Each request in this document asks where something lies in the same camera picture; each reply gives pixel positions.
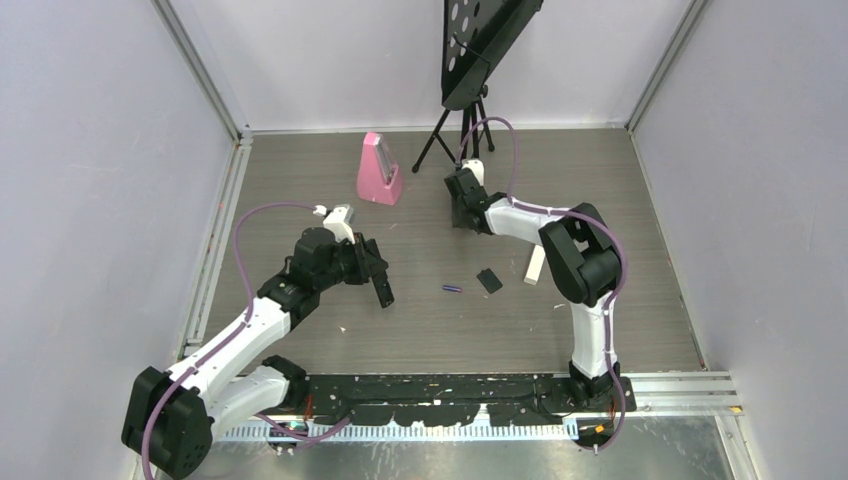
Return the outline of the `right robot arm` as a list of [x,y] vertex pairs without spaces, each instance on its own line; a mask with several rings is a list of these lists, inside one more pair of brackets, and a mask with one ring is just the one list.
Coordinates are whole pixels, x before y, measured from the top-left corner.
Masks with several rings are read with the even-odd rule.
[[597,209],[589,203],[570,209],[544,207],[503,192],[488,194],[468,168],[449,174],[444,182],[455,227],[542,248],[554,284],[571,308],[572,400],[584,410],[598,409],[620,384],[613,312],[626,267],[620,244]]

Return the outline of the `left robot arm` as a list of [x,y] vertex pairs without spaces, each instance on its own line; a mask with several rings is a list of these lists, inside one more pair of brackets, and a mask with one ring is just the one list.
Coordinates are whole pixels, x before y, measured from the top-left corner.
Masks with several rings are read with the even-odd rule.
[[134,380],[122,443],[154,473],[184,479],[213,443],[255,414],[298,412],[309,396],[303,368],[272,355],[249,375],[242,370],[307,318],[321,294],[338,285],[372,284],[381,307],[394,301],[388,262],[374,239],[356,232],[338,239],[329,229],[305,230],[286,267],[269,278],[245,310],[200,350]]

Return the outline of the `white remote control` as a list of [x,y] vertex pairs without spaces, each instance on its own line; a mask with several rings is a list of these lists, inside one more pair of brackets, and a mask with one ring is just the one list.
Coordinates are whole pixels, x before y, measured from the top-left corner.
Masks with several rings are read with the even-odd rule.
[[545,259],[544,249],[540,245],[534,245],[524,274],[523,281],[525,283],[529,285],[536,285],[538,283]]

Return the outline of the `black remote battery cover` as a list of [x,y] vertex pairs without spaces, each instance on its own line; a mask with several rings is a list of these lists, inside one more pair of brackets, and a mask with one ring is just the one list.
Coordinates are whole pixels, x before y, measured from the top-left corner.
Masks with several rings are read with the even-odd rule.
[[477,280],[482,287],[489,293],[493,294],[503,288],[503,283],[499,277],[490,268],[481,270],[476,275]]

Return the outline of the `black remote control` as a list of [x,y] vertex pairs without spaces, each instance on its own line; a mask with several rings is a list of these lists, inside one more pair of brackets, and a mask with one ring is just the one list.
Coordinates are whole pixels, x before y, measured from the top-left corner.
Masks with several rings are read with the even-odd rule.
[[395,297],[389,283],[388,274],[385,270],[377,272],[372,277],[373,286],[378,297],[380,306],[383,309],[388,308],[395,301]]

